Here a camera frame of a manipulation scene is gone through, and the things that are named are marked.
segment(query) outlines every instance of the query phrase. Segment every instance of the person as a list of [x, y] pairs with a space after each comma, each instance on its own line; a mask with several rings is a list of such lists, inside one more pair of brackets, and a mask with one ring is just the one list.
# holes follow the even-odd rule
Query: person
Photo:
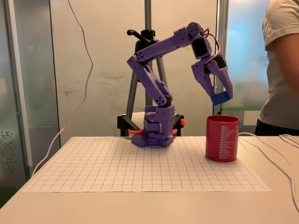
[[269, 98], [255, 134], [299, 135], [299, 0], [271, 0], [263, 22]]

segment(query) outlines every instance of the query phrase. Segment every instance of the gray t-shirt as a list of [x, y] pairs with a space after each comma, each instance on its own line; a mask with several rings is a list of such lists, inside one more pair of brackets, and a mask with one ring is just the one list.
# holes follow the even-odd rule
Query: gray t-shirt
[[299, 34], [299, 0], [271, 0], [263, 22], [270, 96], [259, 119], [269, 125], [299, 130], [299, 100], [291, 93], [272, 46], [275, 39], [296, 33]]

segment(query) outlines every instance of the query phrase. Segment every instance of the red mug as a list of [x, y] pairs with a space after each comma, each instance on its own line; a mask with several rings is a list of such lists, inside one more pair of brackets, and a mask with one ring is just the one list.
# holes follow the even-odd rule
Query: red mug
[[206, 157], [217, 162], [237, 159], [240, 120], [228, 115], [213, 115], [206, 122]]

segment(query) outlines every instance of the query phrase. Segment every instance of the white grid sheet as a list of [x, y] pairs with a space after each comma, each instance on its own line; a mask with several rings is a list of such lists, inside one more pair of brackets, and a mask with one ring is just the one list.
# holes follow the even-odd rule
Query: white grid sheet
[[73, 137], [23, 192], [271, 191], [240, 160], [207, 159], [205, 139], [142, 148], [126, 137]]

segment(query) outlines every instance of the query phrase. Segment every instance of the white table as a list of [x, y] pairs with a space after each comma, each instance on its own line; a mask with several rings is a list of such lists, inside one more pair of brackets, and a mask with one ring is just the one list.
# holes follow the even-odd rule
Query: white table
[[[254, 137], [283, 170], [287, 162]], [[279, 137], [262, 137], [293, 164], [299, 176], [299, 150]], [[299, 214], [292, 202], [287, 177], [254, 146], [240, 140], [238, 157], [273, 192], [141, 192], [141, 193], [22, 193], [20, 189], [0, 210], [1, 224], [292, 224]], [[296, 179], [297, 191], [299, 178]]]

